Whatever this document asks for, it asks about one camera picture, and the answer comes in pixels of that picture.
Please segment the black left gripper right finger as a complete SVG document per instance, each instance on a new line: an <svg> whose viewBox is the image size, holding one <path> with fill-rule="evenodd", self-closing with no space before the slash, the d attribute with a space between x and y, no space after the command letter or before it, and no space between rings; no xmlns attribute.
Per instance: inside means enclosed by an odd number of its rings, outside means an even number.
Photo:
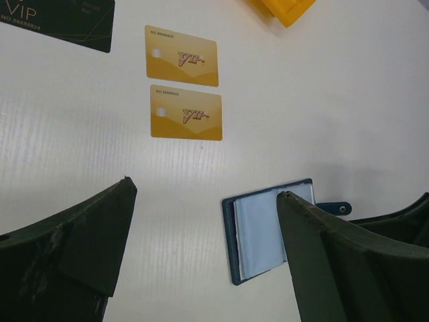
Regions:
<svg viewBox="0 0 429 322"><path fill-rule="evenodd" d="M277 197L303 321L427 321L428 248L331 215L292 192Z"/></svg>

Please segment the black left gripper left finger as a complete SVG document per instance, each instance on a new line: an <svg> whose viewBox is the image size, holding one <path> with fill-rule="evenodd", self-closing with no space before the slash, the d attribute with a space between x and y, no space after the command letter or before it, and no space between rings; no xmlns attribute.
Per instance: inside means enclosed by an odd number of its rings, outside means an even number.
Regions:
<svg viewBox="0 0 429 322"><path fill-rule="evenodd" d="M71 208L1 235L1 320L102 321L136 196L126 176Z"/></svg>

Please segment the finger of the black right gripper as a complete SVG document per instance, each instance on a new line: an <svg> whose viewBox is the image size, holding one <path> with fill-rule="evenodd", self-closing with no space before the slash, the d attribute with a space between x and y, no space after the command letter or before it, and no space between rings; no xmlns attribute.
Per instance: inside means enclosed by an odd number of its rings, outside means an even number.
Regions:
<svg viewBox="0 0 429 322"><path fill-rule="evenodd" d="M399 242L428 248L428 192L401 211L351 223Z"/></svg>

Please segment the navy blue card holder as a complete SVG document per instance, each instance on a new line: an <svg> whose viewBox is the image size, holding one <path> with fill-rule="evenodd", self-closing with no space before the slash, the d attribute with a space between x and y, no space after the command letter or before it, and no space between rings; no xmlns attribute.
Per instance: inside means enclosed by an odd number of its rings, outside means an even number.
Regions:
<svg viewBox="0 0 429 322"><path fill-rule="evenodd" d="M349 215L346 201L317 203L311 178L227 197L221 201L231 282L239 286L287 262L277 196L291 191L335 216Z"/></svg>

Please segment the gold credit card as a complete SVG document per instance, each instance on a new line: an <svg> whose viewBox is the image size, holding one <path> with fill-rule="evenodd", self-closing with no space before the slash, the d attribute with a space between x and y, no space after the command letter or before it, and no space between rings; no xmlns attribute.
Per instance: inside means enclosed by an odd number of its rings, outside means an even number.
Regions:
<svg viewBox="0 0 429 322"><path fill-rule="evenodd" d="M223 139L220 95L152 85L150 112L153 138L211 141Z"/></svg>
<svg viewBox="0 0 429 322"><path fill-rule="evenodd" d="M145 54L150 78L219 85L218 50L213 40L146 25Z"/></svg>

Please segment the black credit card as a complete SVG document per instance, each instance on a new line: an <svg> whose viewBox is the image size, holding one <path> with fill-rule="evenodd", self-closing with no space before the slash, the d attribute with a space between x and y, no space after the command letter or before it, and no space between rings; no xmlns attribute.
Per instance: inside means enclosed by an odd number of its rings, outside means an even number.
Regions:
<svg viewBox="0 0 429 322"><path fill-rule="evenodd" d="M1 22L109 53L114 0L3 0Z"/></svg>

